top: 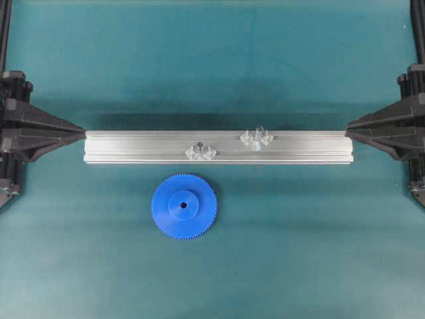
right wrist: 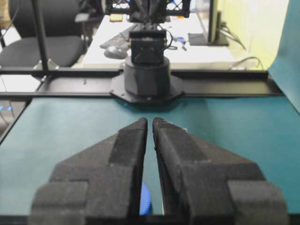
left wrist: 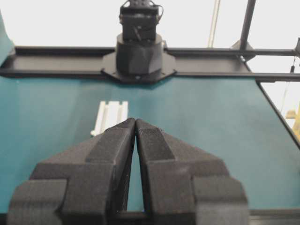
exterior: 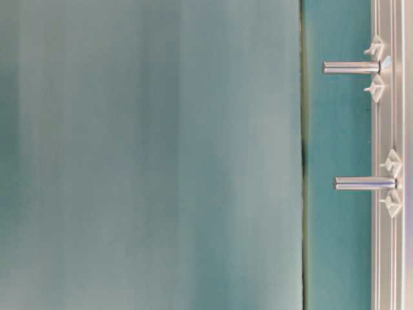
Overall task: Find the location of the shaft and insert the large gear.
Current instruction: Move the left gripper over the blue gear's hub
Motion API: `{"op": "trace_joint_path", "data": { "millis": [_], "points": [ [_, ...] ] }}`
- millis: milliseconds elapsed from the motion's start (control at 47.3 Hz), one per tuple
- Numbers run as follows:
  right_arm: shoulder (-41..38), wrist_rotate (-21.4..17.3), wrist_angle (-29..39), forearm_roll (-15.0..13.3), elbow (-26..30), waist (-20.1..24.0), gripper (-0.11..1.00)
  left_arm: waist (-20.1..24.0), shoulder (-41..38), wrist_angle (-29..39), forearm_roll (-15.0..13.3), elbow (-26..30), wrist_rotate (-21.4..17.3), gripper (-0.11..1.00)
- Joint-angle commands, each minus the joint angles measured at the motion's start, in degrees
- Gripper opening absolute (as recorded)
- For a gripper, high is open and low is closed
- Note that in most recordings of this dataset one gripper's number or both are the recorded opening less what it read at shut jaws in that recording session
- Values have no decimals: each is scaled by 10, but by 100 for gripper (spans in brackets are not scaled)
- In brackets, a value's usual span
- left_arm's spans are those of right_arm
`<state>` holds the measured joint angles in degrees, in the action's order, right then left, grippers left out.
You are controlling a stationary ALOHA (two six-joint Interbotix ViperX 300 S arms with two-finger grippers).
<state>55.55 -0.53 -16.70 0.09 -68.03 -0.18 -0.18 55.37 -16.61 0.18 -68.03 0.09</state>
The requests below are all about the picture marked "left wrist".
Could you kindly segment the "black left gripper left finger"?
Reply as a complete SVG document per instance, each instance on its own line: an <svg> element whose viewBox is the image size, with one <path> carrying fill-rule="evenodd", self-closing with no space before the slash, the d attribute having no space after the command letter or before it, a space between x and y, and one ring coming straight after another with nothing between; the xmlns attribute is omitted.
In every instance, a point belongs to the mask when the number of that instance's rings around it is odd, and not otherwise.
<svg viewBox="0 0 300 225"><path fill-rule="evenodd" d="M127 206L135 120L39 162L19 185L7 212L10 225L105 225Z"/></svg>

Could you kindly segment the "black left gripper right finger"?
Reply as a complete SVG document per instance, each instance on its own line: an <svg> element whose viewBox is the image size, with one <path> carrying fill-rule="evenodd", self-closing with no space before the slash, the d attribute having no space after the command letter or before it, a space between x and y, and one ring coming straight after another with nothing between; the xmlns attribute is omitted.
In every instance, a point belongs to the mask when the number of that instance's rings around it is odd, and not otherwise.
<svg viewBox="0 0 300 225"><path fill-rule="evenodd" d="M156 225L246 225L248 199L225 162L141 119L143 200Z"/></svg>

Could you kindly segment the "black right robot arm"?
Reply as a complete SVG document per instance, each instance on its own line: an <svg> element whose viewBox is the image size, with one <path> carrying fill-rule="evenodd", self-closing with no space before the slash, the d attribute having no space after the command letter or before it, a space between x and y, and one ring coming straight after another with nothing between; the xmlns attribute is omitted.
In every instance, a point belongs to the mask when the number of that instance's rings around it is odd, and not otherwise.
<svg viewBox="0 0 300 225"><path fill-rule="evenodd" d="M151 0L129 0L120 7L122 33L113 53L103 57L101 72L122 83L156 83L176 73L176 60L164 50L156 26L163 7Z"/></svg>

